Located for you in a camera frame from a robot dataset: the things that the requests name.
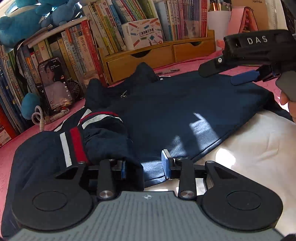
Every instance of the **gray textured grip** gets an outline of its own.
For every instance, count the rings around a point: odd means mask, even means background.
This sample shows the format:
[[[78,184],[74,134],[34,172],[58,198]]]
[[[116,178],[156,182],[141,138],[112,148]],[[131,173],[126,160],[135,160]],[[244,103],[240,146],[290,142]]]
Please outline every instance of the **gray textured grip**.
[[[19,231],[10,241],[280,241],[274,229],[239,233],[214,224],[193,201],[169,192],[127,192],[101,202],[80,225],[56,233]]]

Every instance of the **human hand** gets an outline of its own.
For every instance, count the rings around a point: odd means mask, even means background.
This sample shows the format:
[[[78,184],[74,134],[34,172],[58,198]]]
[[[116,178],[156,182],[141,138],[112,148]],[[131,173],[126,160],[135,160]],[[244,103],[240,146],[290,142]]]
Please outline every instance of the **human hand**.
[[[290,115],[292,116],[293,121],[296,123],[296,102],[290,101],[288,96],[286,96],[284,92],[281,92],[279,102],[281,103],[281,105],[285,105],[286,103],[288,103]]]

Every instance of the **smartphone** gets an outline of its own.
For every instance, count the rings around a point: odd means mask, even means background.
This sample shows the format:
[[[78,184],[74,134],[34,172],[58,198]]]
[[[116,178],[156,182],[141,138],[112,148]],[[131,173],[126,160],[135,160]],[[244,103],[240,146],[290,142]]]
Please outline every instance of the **smartphone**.
[[[48,59],[38,66],[45,97],[52,112],[73,103],[60,59]]]

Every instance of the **bookshelf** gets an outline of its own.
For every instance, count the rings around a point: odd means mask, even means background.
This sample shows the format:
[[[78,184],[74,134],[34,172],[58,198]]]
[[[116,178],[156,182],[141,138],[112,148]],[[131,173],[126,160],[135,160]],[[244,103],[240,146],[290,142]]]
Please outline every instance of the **bookshelf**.
[[[147,63],[155,69],[188,59],[207,56],[215,52],[215,35],[208,30],[207,37],[167,41],[138,50],[123,51],[104,56],[99,50],[102,66],[109,85],[123,80],[134,73],[137,65]]]

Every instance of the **metal screw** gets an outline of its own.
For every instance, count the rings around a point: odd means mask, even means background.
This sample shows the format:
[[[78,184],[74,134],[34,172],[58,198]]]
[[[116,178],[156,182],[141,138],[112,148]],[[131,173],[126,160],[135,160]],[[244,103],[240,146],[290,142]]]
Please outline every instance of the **metal screw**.
[[[113,192],[109,190],[104,190],[104,191],[101,191],[99,195],[101,198],[107,199],[113,196]]]
[[[194,196],[194,192],[190,190],[185,190],[180,193],[181,197],[183,198],[192,198]]]

